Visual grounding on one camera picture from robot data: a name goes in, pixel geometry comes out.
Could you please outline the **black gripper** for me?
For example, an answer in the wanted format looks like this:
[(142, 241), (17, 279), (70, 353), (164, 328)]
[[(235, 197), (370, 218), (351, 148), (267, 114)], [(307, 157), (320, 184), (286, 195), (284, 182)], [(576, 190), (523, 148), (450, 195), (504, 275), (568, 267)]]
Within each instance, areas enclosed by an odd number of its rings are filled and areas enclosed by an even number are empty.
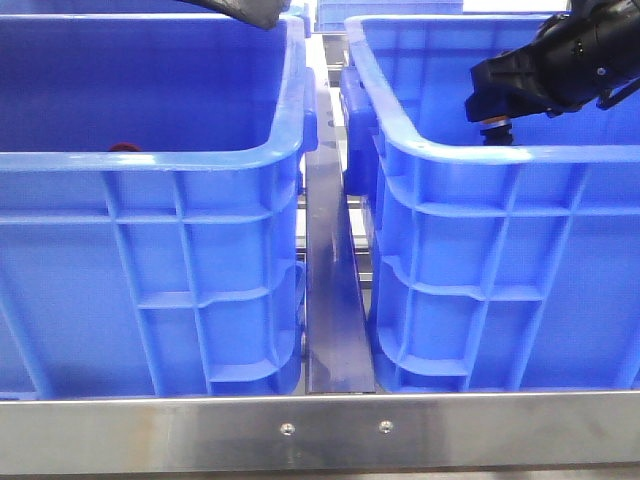
[(471, 122), (608, 110), (639, 90), (639, 3), (573, 1), (549, 17), (533, 40), (471, 69), (465, 101)]
[(280, 14), (291, 4), (289, 0), (183, 0), (183, 2), (222, 13), (261, 29), (274, 28)]

